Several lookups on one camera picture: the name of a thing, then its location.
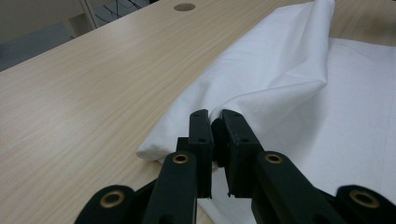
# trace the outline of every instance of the white fabric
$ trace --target white fabric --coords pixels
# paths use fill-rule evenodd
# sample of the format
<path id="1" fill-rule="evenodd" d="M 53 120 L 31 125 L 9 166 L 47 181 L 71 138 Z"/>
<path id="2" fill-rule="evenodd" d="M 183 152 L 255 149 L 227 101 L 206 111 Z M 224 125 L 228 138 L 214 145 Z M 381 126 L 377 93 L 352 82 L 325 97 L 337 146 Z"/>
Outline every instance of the white fabric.
<path id="1" fill-rule="evenodd" d="M 139 147 L 161 160 L 188 136 L 189 115 L 244 115 L 265 150 L 284 153 L 319 189 L 361 185 L 396 203 L 396 48 L 329 39 L 333 0 L 282 7 L 225 50 L 171 105 Z M 222 169 L 215 223 L 255 223 L 250 200 L 228 198 Z"/>

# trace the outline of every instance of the white cloth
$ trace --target white cloth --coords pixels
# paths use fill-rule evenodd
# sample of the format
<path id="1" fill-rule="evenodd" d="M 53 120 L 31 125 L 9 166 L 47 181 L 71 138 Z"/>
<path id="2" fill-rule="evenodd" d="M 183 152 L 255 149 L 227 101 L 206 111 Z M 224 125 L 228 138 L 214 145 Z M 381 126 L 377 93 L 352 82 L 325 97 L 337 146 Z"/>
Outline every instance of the white cloth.
<path id="1" fill-rule="evenodd" d="M 373 189 L 396 203 L 396 48 L 329 39 L 333 0 L 278 8 L 225 50 L 184 90 L 137 155 L 161 160 L 188 136 L 189 115 L 244 115 L 265 150 L 284 153 L 319 189 Z M 250 200 L 228 198 L 224 172 L 215 223 L 255 223 Z"/>

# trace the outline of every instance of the wood grain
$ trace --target wood grain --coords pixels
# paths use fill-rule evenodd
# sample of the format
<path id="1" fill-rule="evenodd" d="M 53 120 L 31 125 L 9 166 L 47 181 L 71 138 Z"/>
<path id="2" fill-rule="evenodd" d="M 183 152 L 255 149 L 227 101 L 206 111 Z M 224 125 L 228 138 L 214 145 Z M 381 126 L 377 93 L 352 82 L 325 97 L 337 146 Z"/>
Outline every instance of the wood grain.
<path id="1" fill-rule="evenodd" d="M 161 0 L 0 73 L 2 223 L 73 223 L 97 190 L 156 178 L 161 165 L 135 151 L 168 106 L 258 21 L 303 1 L 190 0 L 194 10 L 174 10 L 184 2 Z M 337 22 L 332 36 L 357 21 Z"/>

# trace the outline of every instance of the wooden table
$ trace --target wooden table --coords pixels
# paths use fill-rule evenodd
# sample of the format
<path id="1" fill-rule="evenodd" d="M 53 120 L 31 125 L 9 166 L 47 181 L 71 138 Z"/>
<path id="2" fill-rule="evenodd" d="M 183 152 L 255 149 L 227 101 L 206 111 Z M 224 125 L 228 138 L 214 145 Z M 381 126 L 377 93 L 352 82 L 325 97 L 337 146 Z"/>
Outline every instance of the wooden table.
<path id="1" fill-rule="evenodd" d="M 160 164 L 135 155 L 175 98 L 291 0 L 161 0 L 0 73 L 1 223 L 73 223 L 99 189 L 139 189 Z M 396 46 L 396 3 L 338 0 L 331 30 Z M 199 212 L 199 223 L 210 223 Z"/>

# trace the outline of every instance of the floor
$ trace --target floor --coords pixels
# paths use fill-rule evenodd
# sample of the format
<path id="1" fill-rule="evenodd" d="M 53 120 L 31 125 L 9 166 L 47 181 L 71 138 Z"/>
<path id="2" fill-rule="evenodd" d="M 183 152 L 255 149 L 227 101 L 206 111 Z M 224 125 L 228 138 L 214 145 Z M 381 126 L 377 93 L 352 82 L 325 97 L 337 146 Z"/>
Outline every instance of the floor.
<path id="1" fill-rule="evenodd" d="M 95 9 L 99 24 L 106 25 L 149 4 L 149 0 L 117 0 Z M 53 49 L 73 37 L 63 23 L 34 32 L 0 45 L 0 72 L 38 54 Z"/>

